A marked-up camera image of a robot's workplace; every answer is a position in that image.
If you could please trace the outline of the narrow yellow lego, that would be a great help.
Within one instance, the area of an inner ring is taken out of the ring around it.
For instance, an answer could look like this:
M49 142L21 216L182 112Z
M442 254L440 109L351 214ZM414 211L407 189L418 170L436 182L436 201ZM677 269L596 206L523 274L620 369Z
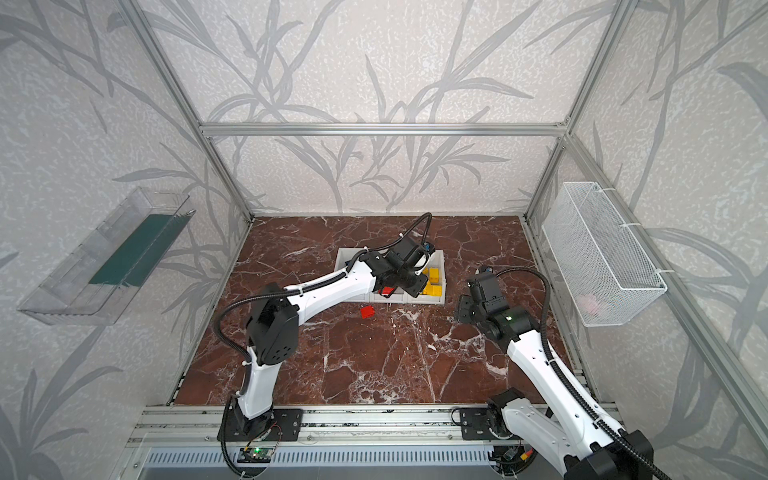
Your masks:
M441 297L442 287L440 285L428 284L425 286L422 293L426 296Z

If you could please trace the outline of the small red lego top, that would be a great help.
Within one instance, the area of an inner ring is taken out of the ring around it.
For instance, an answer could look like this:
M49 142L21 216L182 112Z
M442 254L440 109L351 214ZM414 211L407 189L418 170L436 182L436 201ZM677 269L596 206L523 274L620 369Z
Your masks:
M360 309L360 315L362 319L369 319L375 315L375 309L373 306L364 306Z

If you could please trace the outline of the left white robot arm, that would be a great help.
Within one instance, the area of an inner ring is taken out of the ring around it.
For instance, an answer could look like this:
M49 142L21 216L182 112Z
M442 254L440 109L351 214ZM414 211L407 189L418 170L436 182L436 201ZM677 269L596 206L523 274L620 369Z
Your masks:
M406 235L382 251L363 248L339 270L315 280L281 287L272 283L260 293L233 302L217 313L211 328L217 339L243 358L243 383L229 399L223 420L233 419L241 437L254 438L273 420L273 392L282 363L298 347L299 329L315 315L356 296L400 289L416 298L424 290L423 272L435 246ZM246 344L240 345L221 328L232 311L249 305Z

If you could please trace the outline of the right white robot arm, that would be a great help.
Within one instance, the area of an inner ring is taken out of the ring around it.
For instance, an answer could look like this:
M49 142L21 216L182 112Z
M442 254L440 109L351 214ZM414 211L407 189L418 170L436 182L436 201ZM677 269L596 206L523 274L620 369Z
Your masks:
M505 352L532 382L552 414L538 411L510 389L489 403L497 433L516 436L546 459L565 479L664 479L654 449L639 430L627 431L609 415L556 354L547 334L551 283L539 271L529 274L544 288L539 316L513 307L500 279L513 268L481 267L460 296L455 318L475 326Z

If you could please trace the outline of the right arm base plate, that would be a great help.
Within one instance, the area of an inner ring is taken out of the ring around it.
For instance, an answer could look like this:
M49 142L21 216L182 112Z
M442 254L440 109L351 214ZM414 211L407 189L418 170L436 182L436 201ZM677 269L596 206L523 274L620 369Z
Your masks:
M457 423L465 441L508 440L512 434L485 408L458 408Z

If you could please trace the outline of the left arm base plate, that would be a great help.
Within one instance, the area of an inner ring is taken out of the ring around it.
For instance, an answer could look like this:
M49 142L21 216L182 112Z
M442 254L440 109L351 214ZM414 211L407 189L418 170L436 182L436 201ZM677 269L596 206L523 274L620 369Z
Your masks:
M270 409L266 413L247 419L235 406L226 410L217 434L218 441L280 441L298 440L304 411L302 409Z

